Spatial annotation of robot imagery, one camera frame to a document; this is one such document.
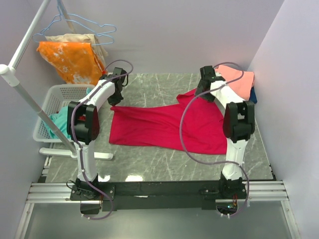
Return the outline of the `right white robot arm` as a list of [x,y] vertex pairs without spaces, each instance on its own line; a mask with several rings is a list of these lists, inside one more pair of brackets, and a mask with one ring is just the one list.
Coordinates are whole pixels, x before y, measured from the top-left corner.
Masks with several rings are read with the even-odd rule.
[[226,82],[218,76],[212,66],[200,68],[200,81],[196,96],[208,102],[218,101],[224,114],[223,133],[227,139],[226,163],[221,178],[239,180],[242,178],[240,167],[244,162],[246,145],[255,131],[254,103],[239,96]]

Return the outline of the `magenta t-shirt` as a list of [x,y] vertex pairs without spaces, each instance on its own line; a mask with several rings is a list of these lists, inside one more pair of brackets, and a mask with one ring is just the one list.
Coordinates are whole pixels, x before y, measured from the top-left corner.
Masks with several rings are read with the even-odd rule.
[[215,103],[194,98],[194,90],[179,94],[177,104],[153,108],[111,107],[109,143],[186,149],[199,154],[225,154],[223,115]]

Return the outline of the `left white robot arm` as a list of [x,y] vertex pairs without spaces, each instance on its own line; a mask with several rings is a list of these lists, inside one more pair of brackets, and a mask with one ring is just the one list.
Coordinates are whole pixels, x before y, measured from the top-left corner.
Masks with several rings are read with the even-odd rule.
[[82,194],[88,200],[96,199],[100,193],[99,186],[93,183],[98,178],[94,152],[95,140],[100,132],[98,111],[105,102],[112,106],[121,102],[121,92],[128,83],[128,74],[116,67],[111,74],[102,75],[84,98],[68,104],[67,133],[77,152],[77,180],[89,182],[82,188]]

